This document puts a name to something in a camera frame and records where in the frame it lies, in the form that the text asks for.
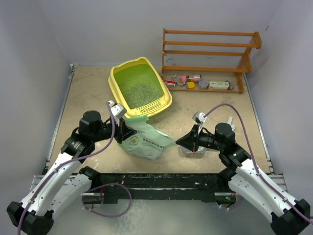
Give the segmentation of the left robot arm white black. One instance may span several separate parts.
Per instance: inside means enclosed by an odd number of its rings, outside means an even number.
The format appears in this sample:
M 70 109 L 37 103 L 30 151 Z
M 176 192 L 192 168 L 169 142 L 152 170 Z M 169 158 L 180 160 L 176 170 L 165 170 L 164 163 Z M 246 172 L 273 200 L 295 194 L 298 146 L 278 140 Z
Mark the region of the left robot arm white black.
M 18 233 L 46 235 L 54 220 L 85 191 L 99 190 L 101 181 L 98 172 L 88 169 L 86 174 L 76 175 L 68 183 L 70 175 L 82 165 L 87 157 L 96 153 L 95 143 L 116 140 L 121 143 L 133 129 L 125 125 L 126 109 L 116 104 L 109 108 L 110 118 L 103 122 L 97 111 L 87 111 L 71 136 L 65 141 L 55 163 L 35 188 L 20 202 L 11 202 L 7 213 Z

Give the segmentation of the white plastic bracket piece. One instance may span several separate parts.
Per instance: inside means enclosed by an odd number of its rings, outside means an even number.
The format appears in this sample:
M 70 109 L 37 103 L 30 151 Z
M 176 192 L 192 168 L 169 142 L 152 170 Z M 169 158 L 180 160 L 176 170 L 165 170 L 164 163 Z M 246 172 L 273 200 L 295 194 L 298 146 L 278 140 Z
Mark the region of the white plastic bracket piece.
M 233 121 L 233 117 L 229 116 L 229 118 L 227 120 L 227 123 L 231 126 L 232 131 L 234 131 L 235 130 L 235 125 L 232 123 L 232 121 Z

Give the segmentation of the green cat litter bag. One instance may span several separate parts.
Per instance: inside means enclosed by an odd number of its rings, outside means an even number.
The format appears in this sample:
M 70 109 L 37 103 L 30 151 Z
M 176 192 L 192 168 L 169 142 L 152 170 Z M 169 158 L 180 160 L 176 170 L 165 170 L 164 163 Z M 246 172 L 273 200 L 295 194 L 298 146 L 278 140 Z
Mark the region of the green cat litter bag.
M 156 160 L 163 151 L 175 146 L 176 141 L 148 124 L 148 120 L 147 116 L 126 119 L 126 126 L 134 129 L 136 133 L 123 140 L 119 146 L 132 156 Z

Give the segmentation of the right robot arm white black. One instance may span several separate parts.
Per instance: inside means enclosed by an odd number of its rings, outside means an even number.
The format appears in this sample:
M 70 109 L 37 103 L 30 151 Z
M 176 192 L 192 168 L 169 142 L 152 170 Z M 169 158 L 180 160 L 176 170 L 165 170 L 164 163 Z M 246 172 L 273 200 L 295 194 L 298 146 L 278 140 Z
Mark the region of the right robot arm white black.
M 264 173 L 251 155 L 236 143 L 229 124 L 217 124 L 214 133 L 195 124 L 176 144 L 191 152 L 199 147 L 218 150 L 225 165 L 217 180 L 218 188 L 232 190 L 247 200 L 270 222 L 275 234 L 298 235 L 308 227 L 309 203 L 295 199 Z

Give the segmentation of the silver metal scoop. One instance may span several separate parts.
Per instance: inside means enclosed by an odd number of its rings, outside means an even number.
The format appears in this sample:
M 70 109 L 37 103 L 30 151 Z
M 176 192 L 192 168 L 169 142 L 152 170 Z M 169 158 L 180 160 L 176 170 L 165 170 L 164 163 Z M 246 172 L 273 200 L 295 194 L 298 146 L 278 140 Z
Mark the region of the silver metal scoop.
M 188 150 L 187 148 L 180 146 L 179 150 L 182 153 L 182 155 L 186 158 L 201 158 L 205 155 L 207 148 L 200 146 L 195 152 L 192 152 L 191 150 Z

